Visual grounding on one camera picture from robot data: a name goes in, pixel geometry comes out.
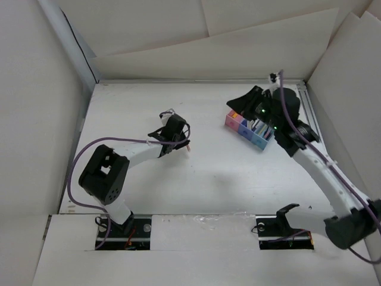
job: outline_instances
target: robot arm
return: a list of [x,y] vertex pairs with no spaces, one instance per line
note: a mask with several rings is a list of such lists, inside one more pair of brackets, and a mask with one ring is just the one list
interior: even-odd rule
[[[308,146],[286,120],[282,108],[280,89],[274,88],[276,76],[270,76],[272,88],[262,90],[253,87],[246,95],[230,100],[227,105],[247,120],[260,119],[274,129],[277,143],[300,164],[315,180],[330,201],[333,212],[323,213],[315,210],[304,210],[298,204],[290,204],[277,212],[279,228],[284,236],[292,235],[293,228],[308,229],[327,236],[335,246],[347,249],[357,241],[365,238],[376,230],[376,225],[363,205],[349,192],[346,186],[330,170],[329,165],[352,186],[356,193],[368,203],[369,208],[380,219],[381,200],[371,201],[368,196],[349,181],[335,166],[335,162],[324,154],[324,162]],[[319,148],[319,137],[309,125],[298,120],[300,100],[291,89],[284,88],[285,104],[289,117],[297,130],[313,146]]]
[[144,161],[188,146],[190,142],[183,131],[189,125],[173,110],[162,113],[161,121],[163,127],[148,134],[153,139],[147,144],[132,143],[115,149],[98,146],[79,178],[79,185],[98,201],[113,225],[125,234],[130,232],[134,219],[121,195],[127,171]]

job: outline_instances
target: purple cable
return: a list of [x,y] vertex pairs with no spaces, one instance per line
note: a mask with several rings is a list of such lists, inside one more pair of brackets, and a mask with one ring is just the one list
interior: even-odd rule
[[[280,79],[280,100],[282,102],[282,108],[283,108],[283,112],[285,114],[285,117],[290,125],[290,127],[292,128],[292,130],[299,136],[299,138],[304,142],[306,143],[314,152],[315,154],[317,154],[321,159],[322,161],[327,165],[327,167],[332,171],[333,174],[335,174],[335,176],[339,179],[339,181],[348,189],[348,191],[363,205],[363,207],[367,210],[367,212],[369,213],[371,219],[374,221],[374,223],[376,224],[376,227],[377,229],[379,230],[380,234],[381,234],[381,224],[377,218],[377,216],[372,212],[372,210],[369,208],[368,204],[356,193],[356,191],[346,182],[346,180],[340,175],[340,173],[335,169],[335,167],[333,165],[330,165],[330,164],[327,164],[329,163],[328,159],[314,146],[312,145],[307,139],[305,139],[302,135],[302,133],[300,133],[300,131],[295,127],[295,125],[292,123],[292,120],[290,118],[290,115],[287,111],[287,107],[286,107],[286,101],[285,101],[285,92],[283,90],[283,70],[281,70],[279,72],[279,79]],[[376,265],[376,264],[380,264],[381,263],[381,257],[378,258],[376,261],[372,261],[372,260],[369,260],[369,259],[366,259],[365,257],[361,256],[360,254],[358,254],[356,251],[354,251],[351,247],[349,248],[350,252],[352,252],[354,255],[356,255],[358,258],[360,258],[361,260],[367,262],[367,263],[370,263],[370,264],[373,264],[373,265]]]
[[102,137],[102,138],[98,138],[98,139],[88,143],[85,147],[82,148],[81,151],[79,151],[79,153],[77,154],[77,156],[73,160],[73,164],[71,165],[71,169],[69,171],[69,175],[67,176],[67,195],[69,196],[69,199],[74,204],[76,204],[76,205],[78,205],[80,207],[88,207],[90,209],[101,210],[102,212],[105,213],[105,215],[107,217],[107,231],[106,231],[106,234],[105,234],[105,237],[104,237],[103,241],[95,247],[95,250],[99,249],[106,242],[106,239],[108,238],[108,236],[110,234],[110,230],[111,230],[111,218],[110,218],[110,216],[107,213],[105,208],[99,207],[99,206],[92,206],[90,204],[83,204],[83,203],[80,203],[79,201],[77,201],[76,199],[73,198],[73,194],[71,193],[71,179],[73,177],[73,171],[74,171],[74,168],[76,167],[76,164],[77,164],[79,158],[92,145],[94,145],[96,143],[99,143],[99,142],[102,142],[102,141],[107,141],[107,140],[123,141],[123,142],[134,142],[134,143],[143,143],[143,144],[151,143],[151,144],[161,144],[161,145],[178,145],[178,144],[182,144],[182,143],[186,142],[189,139],[189,137],[191,136],[191,126],[188,123],[186,123],[186,126],[188,127],[188,130],[187,130],[188,135],[186,136],[186,138],[184,140],[181,140],[179,142],[146,141],[146,140],[137,140],[137,139],[118,138],[118,137]]
[[281,238],[277,238],[276,240],[268,240],[267,242],[269,242],[269,243],[278,243],[279,241],[285,241],[285,240],[288,240],[290,238],[297,237],[298,235],[303,234],[304,232],[308,232],[308,231],[303,229],[302,231],[298,231],[298,232],[296,232],[296,233],[294,233],[294,234],[292,234],[292,235],[290,235],[288,237],[281,237]]

